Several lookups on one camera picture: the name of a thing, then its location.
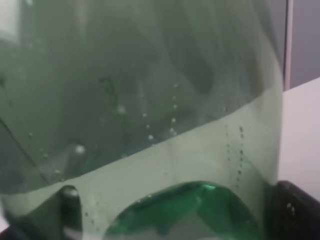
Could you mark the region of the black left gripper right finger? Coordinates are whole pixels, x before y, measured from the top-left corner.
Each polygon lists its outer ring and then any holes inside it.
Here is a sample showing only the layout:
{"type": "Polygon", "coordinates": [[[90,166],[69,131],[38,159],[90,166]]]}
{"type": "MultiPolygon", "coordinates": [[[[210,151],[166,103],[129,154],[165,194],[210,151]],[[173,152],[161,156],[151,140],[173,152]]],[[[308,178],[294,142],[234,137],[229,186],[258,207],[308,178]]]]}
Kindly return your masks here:
{"type": "Polygon", "coordinates": [[[288,180],[263,185],[262,240],[318,240],[320,201],[288,180]]]}

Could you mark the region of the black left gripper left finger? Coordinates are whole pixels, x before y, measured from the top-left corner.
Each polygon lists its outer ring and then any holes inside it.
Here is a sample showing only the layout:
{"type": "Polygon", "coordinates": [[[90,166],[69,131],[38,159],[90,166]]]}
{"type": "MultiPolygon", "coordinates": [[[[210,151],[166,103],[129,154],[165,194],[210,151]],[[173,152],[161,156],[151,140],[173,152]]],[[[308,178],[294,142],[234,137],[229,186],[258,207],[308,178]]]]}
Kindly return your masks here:
{"type": "Polygon", "coordinates": [[[30,213],[14,221],[20,240],[81,240],[82,206],[78,190],[63,186],[30,213]]]}

